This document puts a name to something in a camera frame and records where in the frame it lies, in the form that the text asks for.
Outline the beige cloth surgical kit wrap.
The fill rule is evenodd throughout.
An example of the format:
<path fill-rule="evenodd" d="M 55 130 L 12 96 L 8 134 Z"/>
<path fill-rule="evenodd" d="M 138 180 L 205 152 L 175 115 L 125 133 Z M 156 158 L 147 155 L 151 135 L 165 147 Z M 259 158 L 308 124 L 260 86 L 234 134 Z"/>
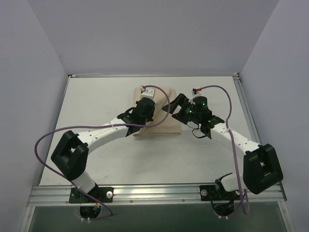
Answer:
<path fill-rule="evenodd" d="M 134 97 L 133 97 L 133 106 L 136 106 L 136 101 L 139 101 L 141 97 L 141 86 L 136 87 L 134 89 Z M 160 87 L 164 90 L 164 92 L 168 95 L 170 103 L 175 100 L 176 90 L 169 87 Z M 153 115 L 153 121 L 148 122 L 147 125 L 154 125 L 160 122 L 167 113 L 162 110 L 162 107 L 168 104 L 167 98 L 165 94 L 154 88 L 154 98 L 155 102 L 155 111 Z M 165 136 L 165 135 L 180 135 L 182 132 L 181 123 L 171 117 L 169 115 L 161 124 L 151 127 L 151 128 L 142 128 L 138 132 L 134 133 L 134 137 L 142 137 L 142 136 Z"/>

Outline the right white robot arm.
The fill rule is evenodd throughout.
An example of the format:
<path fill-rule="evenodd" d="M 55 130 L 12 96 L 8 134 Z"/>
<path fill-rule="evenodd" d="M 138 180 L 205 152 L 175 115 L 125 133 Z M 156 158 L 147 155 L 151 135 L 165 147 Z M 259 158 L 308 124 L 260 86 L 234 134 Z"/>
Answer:
<path fill-rule="evenodd" d="M 208 108 L 206 97 L 196 95 L 189 99 L 184 94 L 179 94 L 170 105 L 163 106 L 162 110 L 183 124 L 193 122 L 198 125 L 205 137 L 235 151 L 236 160 L 242 161 L 241 174 L 230 173 L 217 179 L 214 188 L 217 198 L 224 200 L 232 191 L 239 189 L 259 194 L 283 180 L 275 148 L 270 144 L 261 145 L 251 141 L 229 129 L 226 122 Z"/>

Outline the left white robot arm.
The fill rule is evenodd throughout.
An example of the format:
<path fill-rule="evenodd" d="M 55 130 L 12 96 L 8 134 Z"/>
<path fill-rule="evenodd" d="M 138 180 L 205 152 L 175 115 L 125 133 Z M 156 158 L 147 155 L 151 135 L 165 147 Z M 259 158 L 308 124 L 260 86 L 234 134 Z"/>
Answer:
<path fill-rule="evenodd" d="M 97 198 L 97 184 L 85 170 L 88 155 L 97 148 L 119 138 L 130 136 L 140 130 L 140 125 L 152 121 L 155 102 L 142 98 L 136 106 L 105 124 L 107 128 L 74 133 L 65 132 L 51 160 L 64 177 L 81 189 L 80 197 L 87 203 Z"/>

